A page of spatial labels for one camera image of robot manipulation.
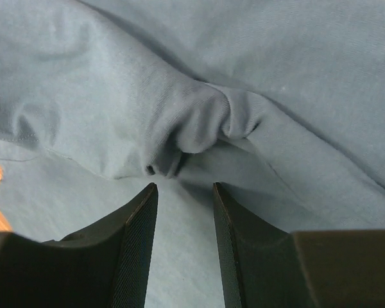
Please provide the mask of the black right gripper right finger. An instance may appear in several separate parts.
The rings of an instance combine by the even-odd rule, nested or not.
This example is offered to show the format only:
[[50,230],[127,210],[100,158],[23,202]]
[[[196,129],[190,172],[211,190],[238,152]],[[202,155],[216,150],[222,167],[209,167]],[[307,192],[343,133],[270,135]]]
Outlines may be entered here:
[[226,307],[385,307],[385,230],[287,233],[213,186]]

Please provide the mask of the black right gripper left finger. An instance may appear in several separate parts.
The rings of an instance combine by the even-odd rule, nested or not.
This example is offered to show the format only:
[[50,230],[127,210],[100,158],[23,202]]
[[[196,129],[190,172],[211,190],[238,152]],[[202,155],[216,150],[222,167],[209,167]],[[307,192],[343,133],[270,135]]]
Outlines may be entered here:
[[0,232],[0,307],[143,307],[158,189],[59,241]]

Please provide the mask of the blue-grey t shirt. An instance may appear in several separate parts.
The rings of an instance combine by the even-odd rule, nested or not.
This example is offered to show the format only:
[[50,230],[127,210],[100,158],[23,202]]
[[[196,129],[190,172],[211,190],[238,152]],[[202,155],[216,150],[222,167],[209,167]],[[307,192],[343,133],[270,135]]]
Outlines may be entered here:
[[0,210],[60,239],[149,182],[147,307],[222,307],[212,185],[385,228],[385,1],[0,1]]

